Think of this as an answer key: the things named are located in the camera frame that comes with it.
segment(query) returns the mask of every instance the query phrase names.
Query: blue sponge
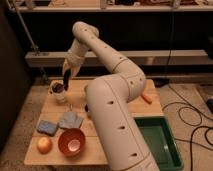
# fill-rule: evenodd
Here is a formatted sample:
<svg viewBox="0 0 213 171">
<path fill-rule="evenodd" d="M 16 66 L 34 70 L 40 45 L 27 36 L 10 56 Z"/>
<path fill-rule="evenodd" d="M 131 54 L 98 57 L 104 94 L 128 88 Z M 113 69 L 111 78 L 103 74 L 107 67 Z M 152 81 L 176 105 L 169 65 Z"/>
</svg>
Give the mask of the blue sponge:
<svg viewBox="0 0 213 171">
<path fill-rule="evenodd" d="M 37 131 L 39 133 L 44 133 L 49 136 L 54 136 L 58 129 L 58 125 L 52 122 L 41 120 L 37 126 Z"/>
</svg>

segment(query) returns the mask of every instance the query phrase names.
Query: floor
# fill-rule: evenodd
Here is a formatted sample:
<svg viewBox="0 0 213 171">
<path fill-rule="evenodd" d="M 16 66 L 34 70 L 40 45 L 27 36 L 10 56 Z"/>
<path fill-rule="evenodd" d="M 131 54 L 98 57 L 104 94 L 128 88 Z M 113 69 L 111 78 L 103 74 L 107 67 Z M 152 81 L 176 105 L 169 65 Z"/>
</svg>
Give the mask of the floor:
<svg viewBox="0 0 213 171">
<path fill-rule="evenodd" d="M 170 84 L 170 87 L 177 91 L 181 96 L 187 99 L 193 106 L 205 113 L 209 118 L 213 118 L 212 113 L 206 107 L 203 99 L 197 92 L 195 84 Z M 183 102 L 183 100 L 172 91 L 168 85 L 157 88 L 162 107 L 171 102 Z M 106 166 L 93 167 L 49 167 L 49 166 L 26 166 L 23 164 L 27 147 L 30 142 L 31 135 L 38 120 L 42 103 L 45 99 L 48 86 L 41 84 L 34 84 L 25 100 L 25 103 L 20 111 L 19 117 L 14 125 L 13 130 L 9 136 L 7 144 L 0 156 L 0 170 L 1 171 L 108 171 Z M 184 105 L 173 104 L 165 108 L 165 116 L 169 121 L 172 132 L 175 138 L 190 140 L 190 135 L 195 126 L 185 124 L 178 116 L 178 110 Z M 192 125 L 196 125 L 200 121 L 199 115 L 189 109 L 181 109 L 182 119 Z M 213 127 L 213 122 L 202 116 L 202 124 Z M 195 132 L 193 141 L 205 145 L 211 149 L 212 146 L 207 144 L 204 139 L 204 131 L 206 128 L 199 129 Z M 208 132 L 208 139 L 213 143 L 213 133 Z M 177 146 L 180 150 L 182 160 L 184 162 L 184 171 L 190 170 L 190 145 L 187 142 L 176 140 Z M 213 168 L 213 151 L 204 149 L 203 147 L 194 144 L 193 146 L 193 166 L 194 171 L 210 171 Z"/>
</svg>

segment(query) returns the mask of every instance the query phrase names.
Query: cup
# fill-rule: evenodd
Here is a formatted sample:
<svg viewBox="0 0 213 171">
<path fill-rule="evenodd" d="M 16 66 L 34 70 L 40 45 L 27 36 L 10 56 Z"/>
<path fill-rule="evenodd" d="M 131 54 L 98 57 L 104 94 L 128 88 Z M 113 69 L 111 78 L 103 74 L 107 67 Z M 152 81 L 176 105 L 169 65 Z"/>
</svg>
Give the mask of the cup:
<svg viewBox="0 0 213 171">
<path fill-rule="evenodd" d="M 51 92 L 54 94 L 54 96 L 58 102 L 66 101 L 66 94 L 65 94 L 63 84 L 58 83 L 58 82 L 54 83 L 51 86 Z"/>
</svg>

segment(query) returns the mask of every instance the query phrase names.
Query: wall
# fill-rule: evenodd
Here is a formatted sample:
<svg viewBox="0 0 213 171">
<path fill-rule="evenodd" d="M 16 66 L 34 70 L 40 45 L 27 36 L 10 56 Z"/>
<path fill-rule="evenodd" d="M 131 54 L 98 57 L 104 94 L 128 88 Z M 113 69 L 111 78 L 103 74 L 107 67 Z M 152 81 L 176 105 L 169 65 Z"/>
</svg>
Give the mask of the wall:
<svg viewBox="0 0 213 171">
<path fill-rule="evenodd" d="M 24 52 L 0 4 L 0 151 L 30 88 Z"/>
</svg>

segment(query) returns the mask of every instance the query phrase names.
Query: gray sponge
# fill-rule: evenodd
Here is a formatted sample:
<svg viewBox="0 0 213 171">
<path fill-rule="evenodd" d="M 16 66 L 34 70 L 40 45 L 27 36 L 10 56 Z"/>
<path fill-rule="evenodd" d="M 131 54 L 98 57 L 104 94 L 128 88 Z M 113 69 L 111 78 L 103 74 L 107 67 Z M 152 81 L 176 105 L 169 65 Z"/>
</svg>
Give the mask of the gray sponge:
<svg viewBox="0 0 213 171">
<path fill-rule="evenodd" d="M 44 133 L 50 136 L 54 136 L 58 129 L 58 125 L 52 122 L 41 120 L 37 126 L 39 133 Z"/>
<path fill-rule="evenodd" d="M 77 116 L 74 112 L 65 112 L 60 118 L 59 127 L 62 129 L 80 128 L 83 118 Z"/>
</svg>

